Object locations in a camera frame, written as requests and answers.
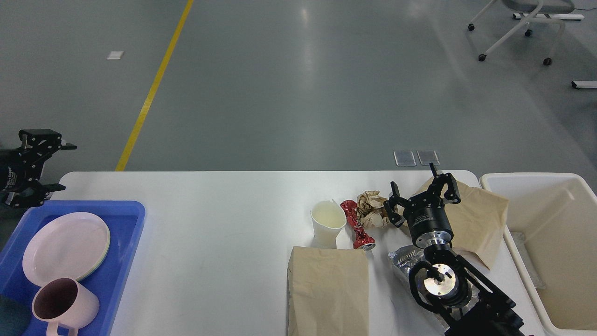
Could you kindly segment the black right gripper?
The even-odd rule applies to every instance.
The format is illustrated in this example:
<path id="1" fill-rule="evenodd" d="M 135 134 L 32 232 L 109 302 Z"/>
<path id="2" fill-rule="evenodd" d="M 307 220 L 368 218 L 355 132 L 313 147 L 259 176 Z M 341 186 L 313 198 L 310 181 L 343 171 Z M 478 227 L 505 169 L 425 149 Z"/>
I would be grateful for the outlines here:
<path id="1" fill-rule="evenodd" d="M 400 228 L 407 222 L 412 244 L 418 248 L 451 244 L 454 233 L 445 205 L 461 203 L 454 176 L 451 173 L 439 173 L 432 162 L 429 167 L 433 178 L 423 193 L 422 208 L 411 207 L 411 200 L 401 196 L 395 181 L 391 181 L 391 192 L 383 204 L 387 217 L 395 228 Z M 404 215 L 397 211 L 398 206 L 405 208 Z"/>

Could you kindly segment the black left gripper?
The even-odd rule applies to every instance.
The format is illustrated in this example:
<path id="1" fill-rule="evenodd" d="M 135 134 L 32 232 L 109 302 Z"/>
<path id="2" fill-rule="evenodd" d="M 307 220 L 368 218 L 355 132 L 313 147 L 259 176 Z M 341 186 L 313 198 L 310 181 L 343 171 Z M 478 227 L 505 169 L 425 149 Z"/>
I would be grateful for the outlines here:
<path id="1" fill-rule="evenodd" d="M 49 201 L 51 194 L 66 187 L 59 183 L 34 183 L 30 175 L 42 175 L 43 166 L 60 150 L 75 150 L 63 142 L 62 134 L 51 129 L 23 129 L 21 147 L 0 151 L 1 205 L 14 209 L 36 208 Z"/>

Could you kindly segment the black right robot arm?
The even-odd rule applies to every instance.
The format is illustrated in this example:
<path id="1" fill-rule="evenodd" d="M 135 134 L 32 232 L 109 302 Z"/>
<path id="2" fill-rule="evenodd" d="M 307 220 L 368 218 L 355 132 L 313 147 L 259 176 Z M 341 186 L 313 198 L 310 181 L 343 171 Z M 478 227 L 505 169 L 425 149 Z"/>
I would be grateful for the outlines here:
<path id="1" fill-rule="evenodd" d="M 420 308 L 434 314 L 446 336 L 520 336 L 515 302 L 452 247 L 446 204 L 458 204 L 456 179 L 433 163 L 426 190 L 403 198 L 395 182 L 384 202 L 390 222 L 409 228 L 411 244 L 388 253 L 395 276 Z"/>

